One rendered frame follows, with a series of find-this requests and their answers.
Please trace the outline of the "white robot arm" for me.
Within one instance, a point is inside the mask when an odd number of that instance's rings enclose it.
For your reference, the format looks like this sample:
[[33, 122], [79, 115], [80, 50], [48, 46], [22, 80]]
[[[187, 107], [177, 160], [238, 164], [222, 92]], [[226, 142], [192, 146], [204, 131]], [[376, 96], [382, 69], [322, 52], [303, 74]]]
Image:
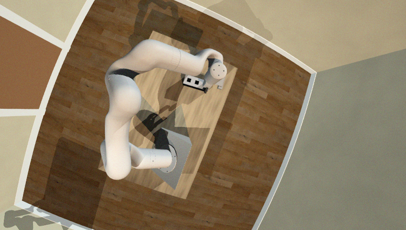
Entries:
[[133, 80], [135, 76], [154, 68], [198, 76], [208, 59], [205, 81], [218, 85], [222, 90], [227, 69], [223, 56], [214, 49], [204, 49], [192, 55], [157, 40], [147, 39], [138, 43], [130, 52], [112, 63], [106, 74], [105, 84], [110, 107], [105, 117], [105, 140], [101, 143], [101, 157], [107, 175], [120, 180], [136, 169], [161, 167], [169, 173], [177, 164], [177, 153], [171, 145], [160, 149], [138, 148], [129, 143], [129, 128], [133, 116], [141, 107], [141, 92]]

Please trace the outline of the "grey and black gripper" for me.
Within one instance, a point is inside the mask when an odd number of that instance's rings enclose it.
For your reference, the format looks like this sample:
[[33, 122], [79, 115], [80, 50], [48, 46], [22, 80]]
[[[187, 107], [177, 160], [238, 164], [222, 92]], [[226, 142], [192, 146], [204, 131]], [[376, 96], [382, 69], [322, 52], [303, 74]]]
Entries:
[[203, 90], [204, 90], [204, 93], [206, 93], [207, 90], [210, 89], [211, 87], [212, 87], [212, 85], [208, 84], [208, 83], [205, 81], [205, 79], [204, 79], [204, 81], [203, 81]]

